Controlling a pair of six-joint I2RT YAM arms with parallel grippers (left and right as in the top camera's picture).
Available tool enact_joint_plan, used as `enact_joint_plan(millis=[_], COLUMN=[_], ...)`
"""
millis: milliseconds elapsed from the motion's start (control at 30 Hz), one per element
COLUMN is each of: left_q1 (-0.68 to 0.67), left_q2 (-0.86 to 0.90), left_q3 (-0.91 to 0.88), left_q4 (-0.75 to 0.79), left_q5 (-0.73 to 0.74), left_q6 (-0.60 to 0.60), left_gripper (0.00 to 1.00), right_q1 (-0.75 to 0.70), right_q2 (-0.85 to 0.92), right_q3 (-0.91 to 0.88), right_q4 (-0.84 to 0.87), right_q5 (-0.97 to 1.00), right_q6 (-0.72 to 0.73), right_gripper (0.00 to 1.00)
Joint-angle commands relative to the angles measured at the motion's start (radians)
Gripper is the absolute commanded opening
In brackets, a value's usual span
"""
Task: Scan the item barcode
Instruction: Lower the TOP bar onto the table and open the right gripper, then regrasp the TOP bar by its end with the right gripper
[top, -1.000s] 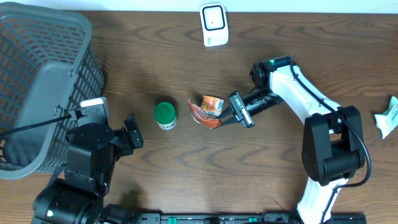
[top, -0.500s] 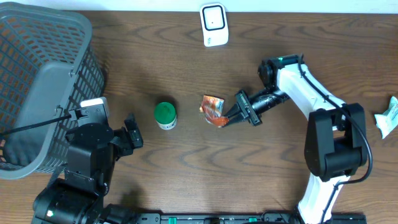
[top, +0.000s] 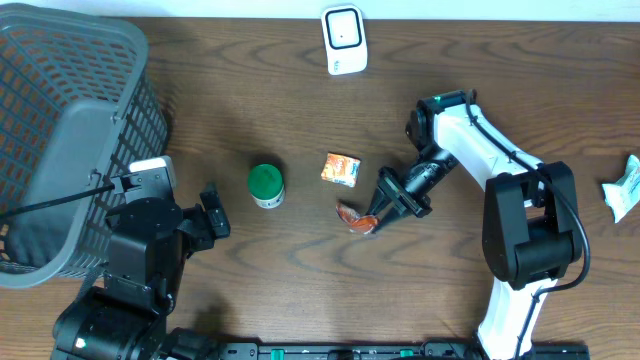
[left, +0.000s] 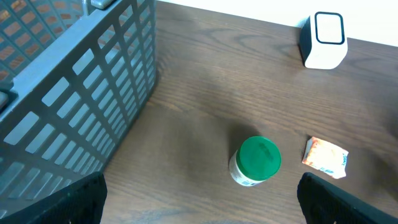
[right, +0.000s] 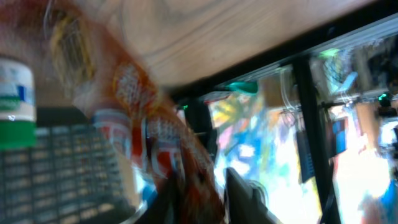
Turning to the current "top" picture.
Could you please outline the red chocolate bar wrapper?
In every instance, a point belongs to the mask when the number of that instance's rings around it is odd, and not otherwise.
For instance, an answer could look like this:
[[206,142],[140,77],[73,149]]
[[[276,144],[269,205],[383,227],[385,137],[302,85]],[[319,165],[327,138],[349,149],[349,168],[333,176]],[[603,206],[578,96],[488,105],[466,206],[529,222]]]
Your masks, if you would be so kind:
[[336,213],[340,220],[345,223],[353,233],[373,233],[380,222],[379,218],[375,215],[361,215],[356,210],[343,203],[338,203],[336,205]]

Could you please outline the orange snack packet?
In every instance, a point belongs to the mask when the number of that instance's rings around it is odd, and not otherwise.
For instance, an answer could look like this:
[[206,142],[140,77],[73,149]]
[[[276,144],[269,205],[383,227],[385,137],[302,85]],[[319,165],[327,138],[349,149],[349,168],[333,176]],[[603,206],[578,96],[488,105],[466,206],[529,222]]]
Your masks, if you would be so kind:
[[350,188],[356,186],[361,160],[345,155],[328,153],[321,178]]

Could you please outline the teal white tissue pack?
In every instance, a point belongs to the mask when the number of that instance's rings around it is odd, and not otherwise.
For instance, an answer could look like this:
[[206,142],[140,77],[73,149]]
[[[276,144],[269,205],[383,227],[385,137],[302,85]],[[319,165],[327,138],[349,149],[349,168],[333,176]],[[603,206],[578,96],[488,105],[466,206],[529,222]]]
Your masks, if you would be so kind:
[[603,184],[602,188],[614,222],[619,223],[639,202],[639,158],[630,155],[624,175],[615,183]]

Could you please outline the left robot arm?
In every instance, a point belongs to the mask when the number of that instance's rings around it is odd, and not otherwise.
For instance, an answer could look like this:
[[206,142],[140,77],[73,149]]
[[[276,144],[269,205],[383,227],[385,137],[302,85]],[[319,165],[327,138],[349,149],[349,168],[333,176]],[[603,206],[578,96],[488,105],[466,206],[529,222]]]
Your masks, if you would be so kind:
[[58,317],[54,359],[215,359],[217,344],[194,331],[168,330],[186,261],[231,232],[219,192],[180,208],[172,193],[138,197],[110,210],[107,262],[88,275]]

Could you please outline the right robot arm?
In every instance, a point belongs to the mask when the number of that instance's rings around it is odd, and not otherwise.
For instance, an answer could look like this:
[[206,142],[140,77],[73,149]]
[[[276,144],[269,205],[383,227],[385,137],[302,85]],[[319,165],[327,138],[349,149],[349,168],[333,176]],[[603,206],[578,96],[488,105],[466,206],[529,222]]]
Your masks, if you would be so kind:
[[423,358],[588,358],[585,345],[532,341],[547,296],[577,287],[590,270],[569,166],[545,163],[517,147],[484,117],[473,90],[419,100],[406,134],[418,157],[402,175],[380,169],[367,210],[379,219],[375,228],[428,215],[429,192],[461,166],[484,192],[481,243],[494,277],[474,341],[440,342],[425,347]]

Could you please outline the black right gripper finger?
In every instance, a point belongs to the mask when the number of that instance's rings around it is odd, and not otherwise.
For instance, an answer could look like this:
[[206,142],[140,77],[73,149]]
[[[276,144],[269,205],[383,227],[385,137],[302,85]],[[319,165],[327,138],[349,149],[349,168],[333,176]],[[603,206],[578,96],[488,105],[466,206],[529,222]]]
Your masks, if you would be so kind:
[[372,230],[373,233],[380,232],[383,228],[399,221],[405,219],[412,215],[412,212],[409,210],[399,210],[396,207],[390,208],[385,214],[378,213],[376,214],[376,218],[378,219],[377,225]]
[[366,212],[367,215],[378,215],[391,203],[391,199],[383,192],[375,192],[369,208]]

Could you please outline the green lid white jar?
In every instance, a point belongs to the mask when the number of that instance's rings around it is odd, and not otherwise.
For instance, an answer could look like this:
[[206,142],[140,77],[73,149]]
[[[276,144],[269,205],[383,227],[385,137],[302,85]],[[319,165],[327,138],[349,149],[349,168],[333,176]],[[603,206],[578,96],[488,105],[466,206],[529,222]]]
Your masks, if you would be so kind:
[[273,209],[284,202],[286,192],[282,174],[271,164],[253,167],[247,184],[254,202],[263,209]]

